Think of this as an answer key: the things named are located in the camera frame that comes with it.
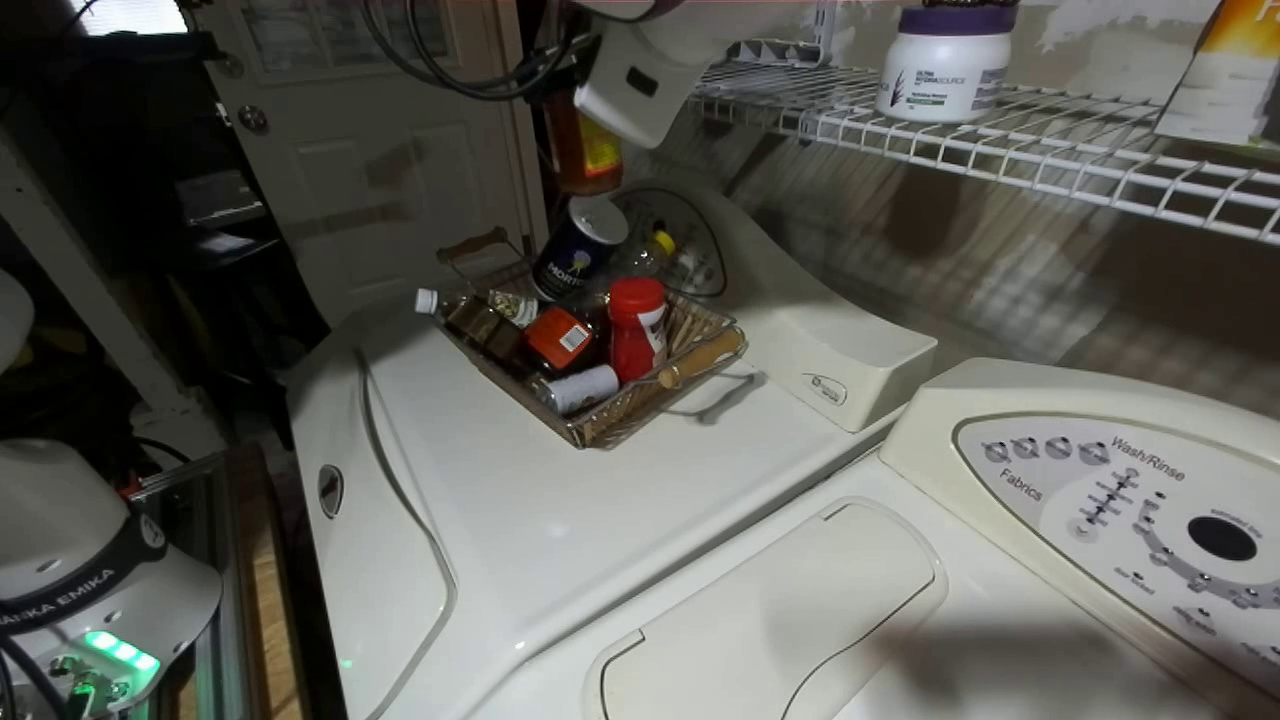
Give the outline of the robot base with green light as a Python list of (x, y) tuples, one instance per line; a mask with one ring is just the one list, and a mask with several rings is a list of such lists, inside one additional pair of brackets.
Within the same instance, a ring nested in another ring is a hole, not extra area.
[(0, 445), (0, 720), (124, 720), (217, 608), (220, 573), (74, 448)]

